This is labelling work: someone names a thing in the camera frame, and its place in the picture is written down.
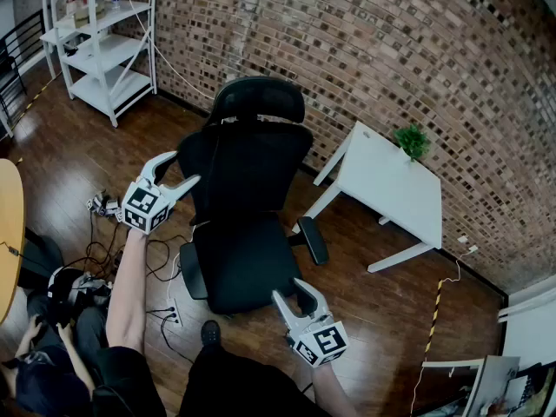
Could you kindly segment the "person's right forearm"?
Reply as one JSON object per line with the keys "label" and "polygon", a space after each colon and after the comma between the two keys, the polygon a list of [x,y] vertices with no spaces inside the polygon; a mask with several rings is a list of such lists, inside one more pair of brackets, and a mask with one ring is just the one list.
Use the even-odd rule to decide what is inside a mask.
{"label": "person's right forearm", "polygon": [[320,409],[331,417],[360,417],[330,364],[314,368],[311,377],[315,403]]}

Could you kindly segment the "person's left forearm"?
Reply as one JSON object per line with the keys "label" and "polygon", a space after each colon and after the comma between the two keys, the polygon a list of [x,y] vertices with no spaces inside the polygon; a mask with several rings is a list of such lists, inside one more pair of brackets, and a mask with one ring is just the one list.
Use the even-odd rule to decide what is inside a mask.
{"label": "person's left forearm", "polygon": [[110,347],[131,348],[140,354],[146,327],[147,238],[134,228],[128,233],[106,321]]}

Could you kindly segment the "small black and white device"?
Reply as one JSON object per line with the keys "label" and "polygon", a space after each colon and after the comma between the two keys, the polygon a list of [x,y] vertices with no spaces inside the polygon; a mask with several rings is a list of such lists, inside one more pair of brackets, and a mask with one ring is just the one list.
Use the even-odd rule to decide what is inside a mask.
{"label": "small black and white device", "polygon": [[88,211],[99,216],[114,216],[118,222],[122,221],[122,207],[118,198],[111,198],[105,190],[97,192],[86,202]]}

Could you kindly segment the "person's black shoe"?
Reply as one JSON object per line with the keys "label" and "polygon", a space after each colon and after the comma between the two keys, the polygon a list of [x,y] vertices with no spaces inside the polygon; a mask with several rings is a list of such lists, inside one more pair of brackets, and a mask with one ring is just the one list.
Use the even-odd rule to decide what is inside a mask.
{"label": "person's black shoe", "polygon": [[201,328],[201,341],[204,347],[221,345],[221,329],[217,321],[205,321]]}

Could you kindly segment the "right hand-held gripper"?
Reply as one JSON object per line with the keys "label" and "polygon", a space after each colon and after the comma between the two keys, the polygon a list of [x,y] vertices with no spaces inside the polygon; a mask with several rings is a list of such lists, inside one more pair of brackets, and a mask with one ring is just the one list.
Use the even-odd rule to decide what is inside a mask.
{"label": "right hand-held gripper", "polygon": [[289,331],[286,336],[288,345],[311,368],[340,358],[350,345],[342,322],[334,320],[320,291],[299,278],[294,278],[294,285],[301,316],[316,321],[301,330],[301,317],[289,307],[278,290],[273,290],[272,301]]}

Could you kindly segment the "round wooden table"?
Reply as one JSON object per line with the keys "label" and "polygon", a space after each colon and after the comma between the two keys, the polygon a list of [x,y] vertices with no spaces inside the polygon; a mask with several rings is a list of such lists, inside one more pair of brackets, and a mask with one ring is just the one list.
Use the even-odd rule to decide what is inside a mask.
{"label": "round wooden table", "polygon": [[23,183],[17,166],[0,159],[0,325],[17,289],[25,230]]}

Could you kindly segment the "person's black clothing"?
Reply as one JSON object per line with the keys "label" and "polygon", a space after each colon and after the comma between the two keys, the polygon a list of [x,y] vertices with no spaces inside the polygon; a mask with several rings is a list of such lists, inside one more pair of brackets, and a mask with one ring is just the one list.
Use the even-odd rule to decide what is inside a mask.
{"label": "person's black clothing", "polygon": [[[99,351],[101,385],[92,398],[93,417],[167,417],[146,358],[127,347]],[[280,369],[203,349],[189,371],[179,417],[330,417]]]}

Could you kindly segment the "small white table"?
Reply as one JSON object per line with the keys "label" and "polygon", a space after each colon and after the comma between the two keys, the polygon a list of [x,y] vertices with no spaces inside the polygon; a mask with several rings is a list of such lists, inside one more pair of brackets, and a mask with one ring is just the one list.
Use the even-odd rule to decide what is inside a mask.
{"label": "small white table", "polygon": [[349,195],[392,222],[419,242],[367,267],[370,273],[400,264],[442,247],[440,179],[399,147],[356,122],[324,168],[314,179],[320,185],[335,165],[335,180],[305,213],[315,218],[338,194]]}

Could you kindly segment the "white shelf unit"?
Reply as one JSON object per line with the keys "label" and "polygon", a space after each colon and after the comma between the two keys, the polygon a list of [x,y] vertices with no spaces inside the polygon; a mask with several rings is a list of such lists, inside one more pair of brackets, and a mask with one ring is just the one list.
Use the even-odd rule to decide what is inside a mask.
{"label": "white shelf unit", "polygon": [[[96,20],[95,2],[106,15]],[[88,0],[90,23],[75,28],[77,0],[43,0],[45,55],[58,58],[70,98],[106,115],[112,126],[134,103],[157,92],[155,61],[156,0]]]}

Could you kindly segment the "yellow-black tape strip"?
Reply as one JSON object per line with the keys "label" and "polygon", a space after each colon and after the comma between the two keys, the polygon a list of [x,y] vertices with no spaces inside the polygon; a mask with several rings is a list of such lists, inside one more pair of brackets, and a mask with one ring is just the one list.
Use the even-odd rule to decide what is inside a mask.
{"label": "yellow-black tape strip", "polygon": [[428,335],[428,340],[427,340],[427,344],[425,346],[425,352],[424,352],[425,361],[427,360],[428,353],[429,353],[431,345],[432,345],[432,339],[434,337],[434,330],[435,330],[436,322],[438,320],[438,314],[439,314],[439,309],[440,309],[441,290],[442,290],[443,283],[444,283],[443,280],[439,280],[439,282],[438,282],[437,295],[436,295],[435,303],[434,303],[433,319],[432,319],[432,323],[431,323],[431,327],[430,327],[430,331],[429,331],[429,335]]}
{"label": "yellow-black tape strip", "polygon": [[32,108],[36,100],[42,95],[42,93],[53,83],[60,75],[62,71],[59,71],[53,78],[51,78],[44,86],[31,98],[29,103],[23,108],[23,111],[16,117],[14,124],[10,127],[10,133],[13,133],[17,124],[23,119],[27,112]]}

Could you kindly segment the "green potted plant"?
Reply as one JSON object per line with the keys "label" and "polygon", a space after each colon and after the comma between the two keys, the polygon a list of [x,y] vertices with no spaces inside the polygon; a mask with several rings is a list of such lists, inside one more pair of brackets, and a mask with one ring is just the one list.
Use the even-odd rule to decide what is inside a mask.
{"label": "green potted plant", "polygon": [[394,138],[412,162],[421,159],[430,147],[429,139],[415,124],[397,129]]}

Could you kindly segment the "black metal railing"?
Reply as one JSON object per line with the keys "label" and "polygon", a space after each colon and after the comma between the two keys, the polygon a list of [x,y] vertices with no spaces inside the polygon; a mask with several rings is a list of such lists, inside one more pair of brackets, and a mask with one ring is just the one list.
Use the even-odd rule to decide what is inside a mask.
{"label": "black metal railing", "polygon": [[23,68],[43,52],[40,36],[45,32],[43,12],[38,10],[0,37],[0,139],[10,134],[11,106],[27,94]]}

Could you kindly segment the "black mesh office chair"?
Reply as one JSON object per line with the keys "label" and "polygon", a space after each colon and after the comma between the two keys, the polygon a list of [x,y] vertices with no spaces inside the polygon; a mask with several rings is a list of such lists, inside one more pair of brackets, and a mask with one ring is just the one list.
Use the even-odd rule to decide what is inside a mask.
{"label": "black mesh office chair", "polygon": [[303,125],[302,93],[280,78],[248,76],[221,87],[203,128],[186,136],[177,161],[197,176],[190,243],[181,269],[192,298],[215,314],[268,306],[274,291],[290,296],[301,276],[293,247],[304,245],[315,264],[328,262],[315,221],[298,220],[287,235],[278,214],[312,143]]}

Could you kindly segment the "large dark framed picture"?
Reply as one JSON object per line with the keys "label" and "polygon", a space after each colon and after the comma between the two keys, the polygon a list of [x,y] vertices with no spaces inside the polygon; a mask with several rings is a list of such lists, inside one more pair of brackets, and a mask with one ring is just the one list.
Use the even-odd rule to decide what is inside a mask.
{"label": "large dark framed picture", "polygon": [[556,361],[520,370],[506,389],[508,416],[543,417],[555,389]]}

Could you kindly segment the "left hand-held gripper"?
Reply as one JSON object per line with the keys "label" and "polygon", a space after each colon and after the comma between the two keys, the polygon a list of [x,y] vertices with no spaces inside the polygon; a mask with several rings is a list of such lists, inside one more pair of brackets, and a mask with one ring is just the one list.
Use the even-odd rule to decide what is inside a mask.
{"label": "left hand-held gripper", "polygon": [[129,185],[123,198],[123,223],[149,235],[168,219],[173,204],[185,197],[201,180],[199,175],[192,175],[173,187],[165,184],[157,187],[176,159],[177,152],[169,151],[145,163],[140,174],[142,178]]}

